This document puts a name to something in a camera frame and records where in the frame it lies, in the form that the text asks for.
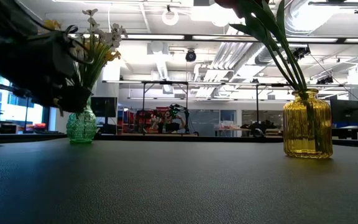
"security camera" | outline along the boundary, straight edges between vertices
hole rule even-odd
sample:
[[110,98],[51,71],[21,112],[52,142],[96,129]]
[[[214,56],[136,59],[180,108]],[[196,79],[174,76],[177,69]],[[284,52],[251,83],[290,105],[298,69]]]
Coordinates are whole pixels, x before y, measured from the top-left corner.
[[186,54],[186,61],[187,62],[194,62],[196,60],[197,56],[193,49],[190,49],[187,51]]

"ribbed glass vase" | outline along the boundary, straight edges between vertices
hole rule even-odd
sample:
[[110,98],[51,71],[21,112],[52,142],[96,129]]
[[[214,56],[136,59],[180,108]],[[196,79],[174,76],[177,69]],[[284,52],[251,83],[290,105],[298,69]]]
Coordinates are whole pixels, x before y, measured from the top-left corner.
[[96,134],[96,116],[91,109],[91,97],[88,98],[84,112],[72,113],[67,121],[67,137],[71,143],[91,143]]
[[329,158],[333,154],[331,109],[316,99],[318,90],[294,91],[283,109],[284,152],[293,157]]

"dark gray table surface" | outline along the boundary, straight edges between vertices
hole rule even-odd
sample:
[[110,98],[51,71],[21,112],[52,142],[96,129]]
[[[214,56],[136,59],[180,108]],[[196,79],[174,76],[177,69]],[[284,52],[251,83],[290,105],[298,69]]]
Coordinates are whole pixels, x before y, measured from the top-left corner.
[[282,143],[0,145],[0,223],[358,223],[358,148]]

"yellow glass vase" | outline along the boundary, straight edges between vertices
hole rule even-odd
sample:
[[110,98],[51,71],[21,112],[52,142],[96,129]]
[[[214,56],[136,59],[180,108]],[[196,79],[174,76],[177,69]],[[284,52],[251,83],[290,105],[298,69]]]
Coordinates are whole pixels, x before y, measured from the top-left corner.
[[329,158],[333,154],[331,109],[316,99],[318,90],[294,91],[283,109],[284,152],[293,157]]

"monitor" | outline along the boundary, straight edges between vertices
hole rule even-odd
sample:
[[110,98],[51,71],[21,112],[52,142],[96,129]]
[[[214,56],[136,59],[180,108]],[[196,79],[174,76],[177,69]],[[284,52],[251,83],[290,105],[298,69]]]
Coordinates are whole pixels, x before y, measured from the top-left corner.
[[115,118],[117,108],[116,97],[92,97],[91,108],[96,117]]
[[330,100],[333,123],[358,122],[358,101]]

